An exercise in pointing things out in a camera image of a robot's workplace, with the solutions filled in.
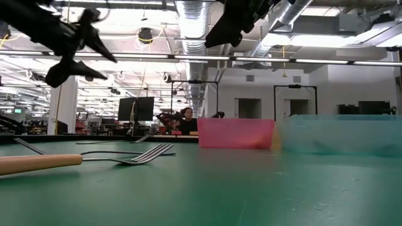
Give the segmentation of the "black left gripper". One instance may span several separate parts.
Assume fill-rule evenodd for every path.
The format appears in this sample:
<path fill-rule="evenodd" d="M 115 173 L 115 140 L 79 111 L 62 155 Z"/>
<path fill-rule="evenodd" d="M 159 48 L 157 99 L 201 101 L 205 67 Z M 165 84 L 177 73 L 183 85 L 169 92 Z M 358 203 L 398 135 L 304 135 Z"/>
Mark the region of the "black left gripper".
<path fill-rule="evenodd" d="M 45 83 L 52 88 L 61 86 L 70 76 L 107 79 L 84 62 L 65 56 L 73 55 L 86 46 L 117 63 L 100 39 L 98 29 L 92 26 L 93 9 L 85 9 L 76 23 L 64 23 L 58 16 L 40 8 L 35 1 L 1 0 L 1 20 L 28 35 L 33 43 L 44 45 L 56 56 L 64 56 L 50 67 L 45 77 Z"/>

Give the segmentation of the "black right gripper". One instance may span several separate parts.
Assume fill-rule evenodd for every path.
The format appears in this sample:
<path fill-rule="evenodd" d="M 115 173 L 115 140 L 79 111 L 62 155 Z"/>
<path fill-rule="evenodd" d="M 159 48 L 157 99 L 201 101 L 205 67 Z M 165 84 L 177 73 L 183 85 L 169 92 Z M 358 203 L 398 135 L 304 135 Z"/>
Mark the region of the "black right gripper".
<path fill-rule="evenodd" d="M 241 32 L 249 33 L 257 20 L 281 0 L 219 0 L 224 5 L 223 15 L 205 37 L 205 47 L 211 48 L 224 44 L 237 47 Z"/>

